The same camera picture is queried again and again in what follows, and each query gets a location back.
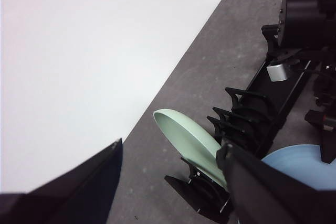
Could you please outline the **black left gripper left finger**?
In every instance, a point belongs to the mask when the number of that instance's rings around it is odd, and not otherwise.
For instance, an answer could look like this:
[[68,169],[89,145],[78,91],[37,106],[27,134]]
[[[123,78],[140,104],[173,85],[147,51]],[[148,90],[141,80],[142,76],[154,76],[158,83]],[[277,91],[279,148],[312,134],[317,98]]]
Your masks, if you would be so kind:
[[117,140],[29,193],[1,194],[1,223],[106,223],[122,160]]

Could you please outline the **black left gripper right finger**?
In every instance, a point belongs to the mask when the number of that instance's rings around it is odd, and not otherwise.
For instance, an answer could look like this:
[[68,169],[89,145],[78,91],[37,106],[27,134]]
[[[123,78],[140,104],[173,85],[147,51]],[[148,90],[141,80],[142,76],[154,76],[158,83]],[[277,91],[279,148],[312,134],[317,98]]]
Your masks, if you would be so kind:
[[216,153],[240,223],[335,223],[335,161],[292,145],[258,159],[228,142]]

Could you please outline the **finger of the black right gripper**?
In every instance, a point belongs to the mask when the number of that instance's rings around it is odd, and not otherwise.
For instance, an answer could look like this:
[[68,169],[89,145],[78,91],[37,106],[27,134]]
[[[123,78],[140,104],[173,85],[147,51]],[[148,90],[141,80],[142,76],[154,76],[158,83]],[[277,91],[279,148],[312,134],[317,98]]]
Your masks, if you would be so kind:
[[325,163],[331,164],[335,160],[335,132],[321,131],[320,143],[321,160]]

